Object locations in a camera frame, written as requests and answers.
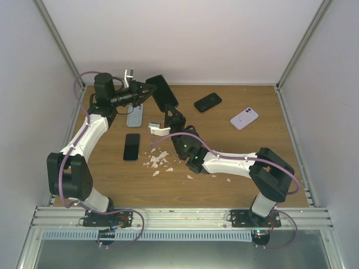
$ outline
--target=phone case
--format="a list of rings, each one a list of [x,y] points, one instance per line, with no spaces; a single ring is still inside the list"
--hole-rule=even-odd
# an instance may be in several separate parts
[[[215,93],[211,93],[207,95],[206,97],[203,97],[202,99],[198,100],[194,103],[195,108],[199,112],[205,112],[208,109],[214,107],[215,105],[218,105],[222,102],[222,99]]]
[[[255,112],[252,108],[247,108],[240,112],[238,115],[234,116],[231,119],[231,124],[237,130],[241,130],[253,122],[256,118],[258,118],[257,112]]]
[[[132,111],[132,105],[128,106],[128,112],[129,112],[129,115],[127,115],[128,127],[141,127],[143,110],[144,110],[143,104],[140,104],[139,106],[133,108],[133,111]]]
[[[157,89],[152,93],[152,97],[156,102],[159,110],[165,112],[165,105],[170,104],[174,108],[178,107],[178,101],[169,87],[168,83],[164,79],[163,75],[157,75],[146,80],[147,84],[152,84]]]

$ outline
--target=phone screen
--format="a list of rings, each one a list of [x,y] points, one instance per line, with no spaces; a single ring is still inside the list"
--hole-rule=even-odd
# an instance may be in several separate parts
[[[136,161],[139,158],[139,148],[140,148],[140,134],[139,133],[126,134],[123,159],[125,161]]]
[[[178,101],[162,75],[151,77],[146,80],[146,83],[157,87],[152,96],[161,112],[165,112],[166,104],[170,104],[174,108],[178,107]]]

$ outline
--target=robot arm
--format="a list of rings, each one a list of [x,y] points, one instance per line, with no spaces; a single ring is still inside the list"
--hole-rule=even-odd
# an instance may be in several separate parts
[[[122,90],[115,91],[113,79],[108,73],[95,76],[96,103],[93,103],[91,98],[89,117],[85,119],[80,130],[60,153],[51,153],[47,158],[50,193],[59,195],[61,163],[68,155],[62,174],[64,198],[81,201],[99,212],[112,211],[113,205],[108,197],[103,196],[93,187],[93,179],[87,165],[90,154],[98,140],[113,123],[118,106],[132,104],[136,107],[156,90],[154,85],[132,80],[132,72],[130,76],[125,74],[125,83],[128,86]]]
[[[172,136],[171,139],[178,157],[181,160],[188,159],[186,165],[196,174],[226,173],[252,179],[260,192],[252,203],[248,217],[256,226],[268,222],[266,218],[273,207],[278,202],[285,201],[292,179],[283,171],[270,165],[269,170],[266,170],[265,168],[268,165],[255,161],[253,158],[271,161],[285,168],[291,174],[294,174],[294,169],[267,148],[261,148],[259,152],[249,154],[210,152],[202,146],[199,140],[193,137],[199,137],[196,128],[194,126],[185,128],[185,124],[186,118],[174,107],[167,105],[165,109],[165,128],[160,129],[159,124],[152,123],[150,124],[150,131],[153,135],[159,136],[178,132],[191,134],[192,136]]]

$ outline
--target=black smartphone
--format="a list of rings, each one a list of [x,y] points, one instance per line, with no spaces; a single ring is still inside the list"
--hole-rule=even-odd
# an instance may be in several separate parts
[[[123,159],[125,161],[136,161],[139,158],[140,134],[126,134],[125,150],[123,151]]]
[[[222,102],[222,99],[216,93],[212,92],[195,102],[195,108],[198,109],[199,112],[204,112],[215,105],[218,105],[220,102]]]
[[[152,93],[152,96],[161,112],[164,112],[166,104],[170,104],[174,108],[178,107],[178,101],[163,75],[151,77],[146,80],[146,83],[157,87],[157,89]]]

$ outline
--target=smartphone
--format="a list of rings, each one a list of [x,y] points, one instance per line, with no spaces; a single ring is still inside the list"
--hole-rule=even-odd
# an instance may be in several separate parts
[[[127,126],[128,127],[141,127],[142,125],[142,112],[144,111],[144,105],[140,104],[137,107],[128,106]]]
[[[152,96],[161,112],[165,112],[164,109],[166,104],[170,104],[174,108],[178,107],[178,101],[163,75],[151,77],[146,80],[146,83],[157,87],[157,89],[152,93]]]
[[[125,161],[138,160],[139,148],[140,148],[140,134],[139,133],[126,134],[125,150],[123,152],[123,159]]]
[[[215,105],[218,105],[222,102],[222,99],[214,92],[207,95],[206,97],[203,97],[202,99],[195,102],[195,108],[199,112],[207,111],[208,109],[214,107]]]
[[[253,122],[256,118],[258,118],[257,112],[255,112],[253,108],[246,108],[231,119],[231,124],[237,130],[241,130]]]

